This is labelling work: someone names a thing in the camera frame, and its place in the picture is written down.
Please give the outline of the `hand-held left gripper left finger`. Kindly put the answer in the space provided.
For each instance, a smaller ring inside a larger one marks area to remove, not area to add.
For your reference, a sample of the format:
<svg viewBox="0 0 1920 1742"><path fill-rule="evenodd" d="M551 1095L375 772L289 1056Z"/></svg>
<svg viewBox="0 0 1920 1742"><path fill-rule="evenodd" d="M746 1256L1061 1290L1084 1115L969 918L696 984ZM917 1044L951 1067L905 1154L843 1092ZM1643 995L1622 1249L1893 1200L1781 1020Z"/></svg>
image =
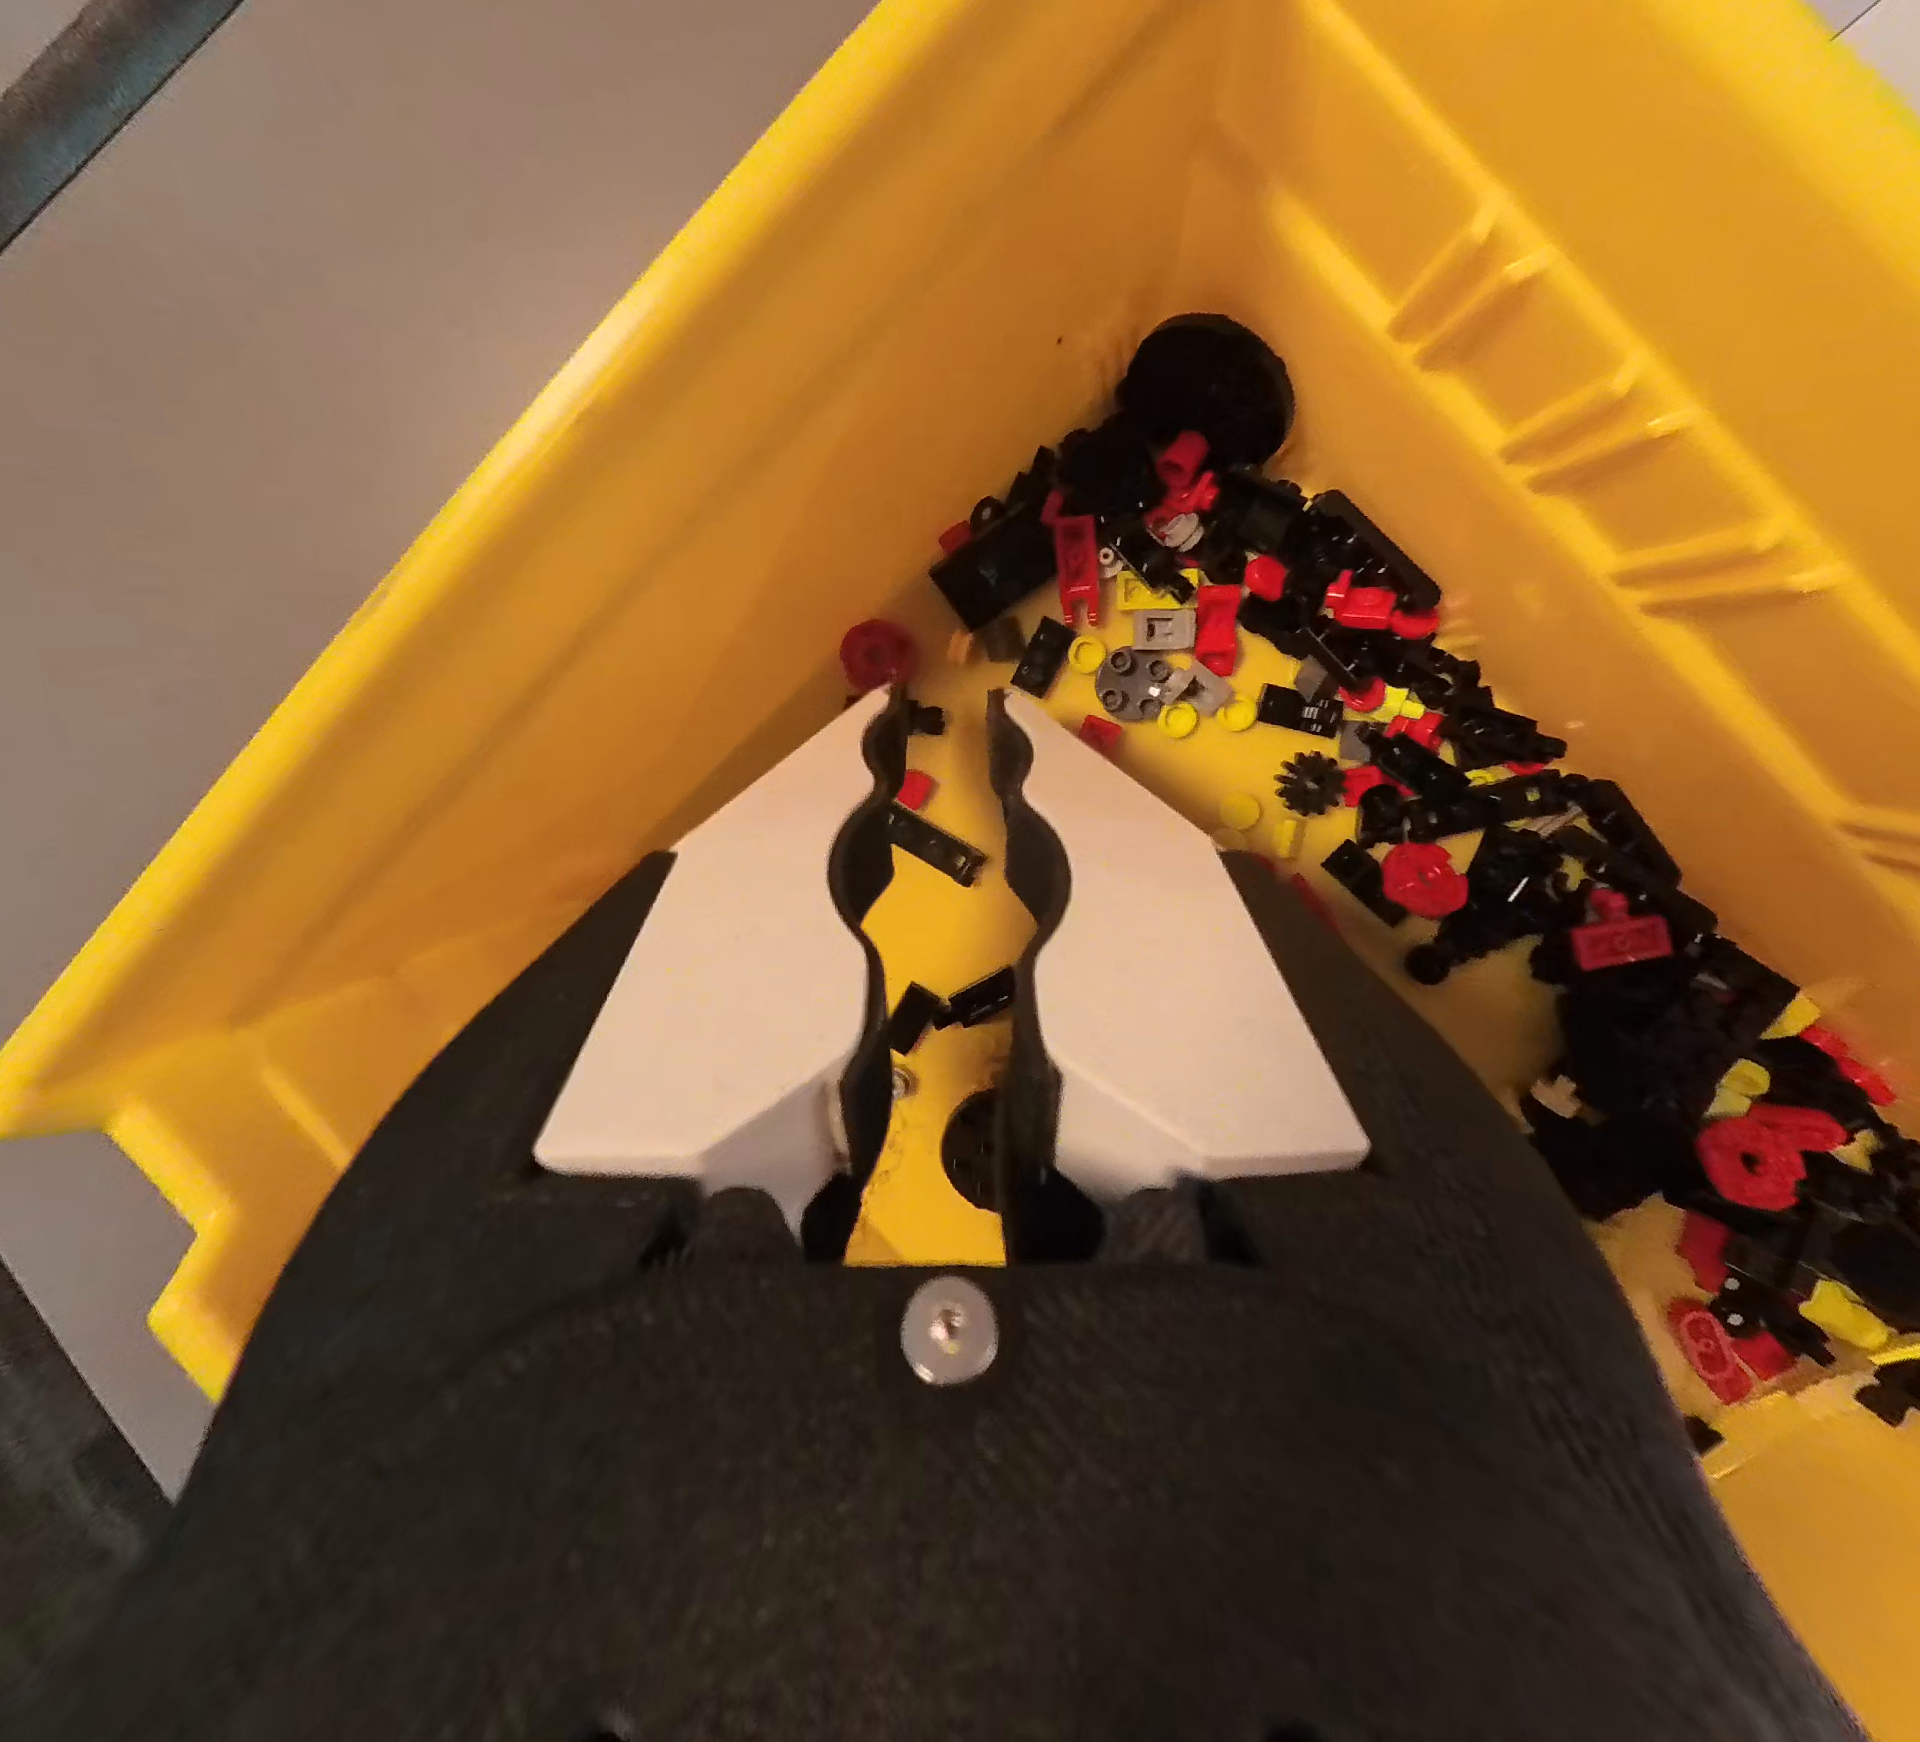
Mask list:
<svg viewBox="0 0 1920 1742"><path fill-rule="evenodd" d="M870 734L898 694L840 710L672 850L647 915L533 1144L564 1176L827 1185L836 1083L870 967L829 887L872 800Z"/></svg>

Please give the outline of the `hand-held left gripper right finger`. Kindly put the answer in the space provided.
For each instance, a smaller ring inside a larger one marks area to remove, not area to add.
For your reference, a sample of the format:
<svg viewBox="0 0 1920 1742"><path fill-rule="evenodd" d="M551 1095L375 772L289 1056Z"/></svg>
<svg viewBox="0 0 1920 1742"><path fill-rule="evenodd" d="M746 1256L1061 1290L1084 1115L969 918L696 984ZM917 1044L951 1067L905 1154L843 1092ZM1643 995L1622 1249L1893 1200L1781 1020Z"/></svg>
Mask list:
<svg viewBox="0 0 1920 1742"><path fill-rule="evenodd" d="M1008 1185L1090 1203L1337 1174L1370 1149L1231 854L1037 698L986 702L1000 872L1032 930L996 1083Z"/></svg>

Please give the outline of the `pile of lego pieces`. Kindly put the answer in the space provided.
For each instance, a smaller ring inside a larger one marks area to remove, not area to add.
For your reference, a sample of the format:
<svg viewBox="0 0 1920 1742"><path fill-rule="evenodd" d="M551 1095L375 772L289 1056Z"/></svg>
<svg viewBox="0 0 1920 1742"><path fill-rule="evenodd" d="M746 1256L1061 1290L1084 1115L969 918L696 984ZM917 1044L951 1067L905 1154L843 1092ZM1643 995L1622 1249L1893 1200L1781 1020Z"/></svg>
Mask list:
<svg viewBox="0 0 1920 1742"><path fill-rule="evenodd" d="M1000 1261L991 1102L1015 944L979 707L1013 682L1225 850L1254 850L1484 1076L1598 1232L1721 1497L1916 1463L1916 1080L1774 937L1847 911L1718 734L1608 664L1555 545L1389 339L1185 317L1112 381L991 337L878 339L852 402L887 545L1011 597L926 651L876 937L895 1115L850 1254Z"/></svg>

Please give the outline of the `yellow plastic bin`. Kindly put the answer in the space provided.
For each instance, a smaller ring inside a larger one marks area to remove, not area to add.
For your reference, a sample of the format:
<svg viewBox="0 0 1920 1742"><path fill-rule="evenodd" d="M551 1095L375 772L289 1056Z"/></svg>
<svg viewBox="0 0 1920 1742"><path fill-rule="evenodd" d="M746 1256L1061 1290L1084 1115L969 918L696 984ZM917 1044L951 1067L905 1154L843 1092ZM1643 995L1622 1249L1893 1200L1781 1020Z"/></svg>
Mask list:
<svg viewBox="0 0 1920 1742"><path fill-rule="evenodd" d="M883 0L3 1050L194 1238L219 1394L3 1738L1916 1738L1916 1463L1721 1497L1493 1083L1254 850L1356 1170L856 1263L876 937L957 598L884 538L878 339L1119 381L1389 339L1573 601L1850 910L1774 937L1916 1080L1916 116L1799 0ZM533 1144L715 808L870 693L827 1185Z"/></svg>

